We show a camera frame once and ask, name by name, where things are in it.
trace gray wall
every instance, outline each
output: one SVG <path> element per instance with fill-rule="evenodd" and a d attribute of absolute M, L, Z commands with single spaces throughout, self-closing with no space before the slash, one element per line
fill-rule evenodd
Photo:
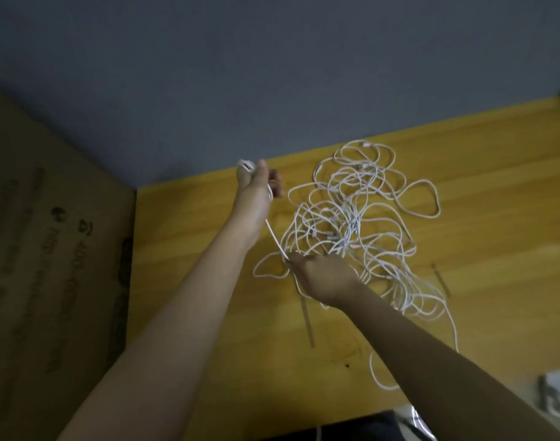
<path fill-rule="evenodd" d="M 0 0 L 0 88 L 132 186 L 560 90 L 560 0 Z"/>

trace yellow wooden tabletop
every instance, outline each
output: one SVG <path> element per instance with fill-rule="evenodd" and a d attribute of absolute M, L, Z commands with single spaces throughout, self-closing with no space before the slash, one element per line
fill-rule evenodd
<path fill-rule="evenodd" d="M 430 179 L 439 190 L 438 219 L 403 218 L 418 246 L 411 268 L 439 286 L 435 265 L 449 290 L 460 352 L 506 383 L 560 368 L 560 98 L 370 140 L 392 146 L 395 168 L 410 180 Z M 290 188 L 309 182 L 335 148 L 269 164 Z M 215 236 L 235 187 L 235 169 L 226 169 L 139 190 L 129 342 Z M 410 191 L 403 203 L 433 210 L 426 191 Z M 278 236 L 294 210 L 273 202 Z M 264 228 L 245 260 L 186 439 L 258 439 L 405 402 L 401 392 L 375 386 L 369 344 L 344 314 L 301 302 L 290 278 L 252 277 L 254 264 L 274 250 Z M 266 268 L 282 270 L 277 260 Z M 452 343 L 445 318 L 421 325 Z M 379 360 L 375 371 L 392 380 Z"/>

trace white cable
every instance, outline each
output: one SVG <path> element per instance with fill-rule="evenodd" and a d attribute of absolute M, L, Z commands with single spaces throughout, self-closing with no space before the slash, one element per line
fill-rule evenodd
<path fill-rule="evenodd" d="M 398 212 L 400 210 L 427 219 L 438 217 L 441 205 L 437 188 L 427 179 L 409 183 L 404 173 L 392 168 L 395 159 L 394 150 L 384 144 L 354 140 L 339 148 L 332 157 L 318 163 L 313 171 L 312 182 L 293 187 L 286 195 L 297 207 L 297 211 L 280 241 L 266 220 L 279 251 L 269 253 L 261 259 L 254 267 L 254 276 L 277 279 L 287 277 L 288 269 L 281 275 L 260 274 L 257 271 L 268 258 L 279 254 L 287 258 L 286 253 L 290 251 L 298 251 L 303 255 L 321 254 L 323 251 L 338 254 L 342 258 L 348 258 L 364 283 L 368 284 L 376 279 L 390 282 L 388 289 L 380 296 L 403 315 L 431 321 L 446 314 L 452 325 L 453 342 L 458 351 L 456 326 L 445 296 L 430 282 L 414 274 L 408 266 L 407 259 L 416 254 L 417 247 Z M 255 169 L 254 163 L 250 161 L 240 161 L 240 165 L 249 172 Z M 329 165 L 336 166 L 336 169 L 322 173 L 324 166 Z M 402 195 L 420 185 L 427 187 L 433 194 L 435 212 L 432 214 L 419 213 L 401 204 Z M 296 202 L 292 199 L 294 192 L 307 187 L 311 191 L 305 201 Z M 270 186 L 268 191 L 271 200 L 274 196 Z M 372 208 L 380 208 L 385 214 L 365 217 Z M 379 226 L 384 224 L 391 230 L 364 235 L 364 223 Z M 295 284 L 301 296 L 311 298 L 303 293 L 296 277 Z M 376 385 L 384 390 L 397 389 L 398 385 L 380 383 L 372 367 L 372 354 L 369 366 Z M 415 425 L 433 437 L 414 408 L 412 412 Z"/>

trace brown cardboard box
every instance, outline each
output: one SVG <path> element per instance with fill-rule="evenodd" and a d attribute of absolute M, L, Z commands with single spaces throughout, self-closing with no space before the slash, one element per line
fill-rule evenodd
<path fill-rule="evenodd" d="M 134 201 L 0 96 L 0 440 L 55 439 L 118 355 Z"/>

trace person's right hand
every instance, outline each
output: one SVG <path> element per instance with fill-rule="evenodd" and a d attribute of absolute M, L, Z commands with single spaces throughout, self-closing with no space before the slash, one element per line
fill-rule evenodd
<path fill-rule="evenodd" d="M 335 254 L 303 256 L 289 252 L 288 266 L 306 293 L 321 303 L 342 308 L 362 281 L 347 262 Z"/>

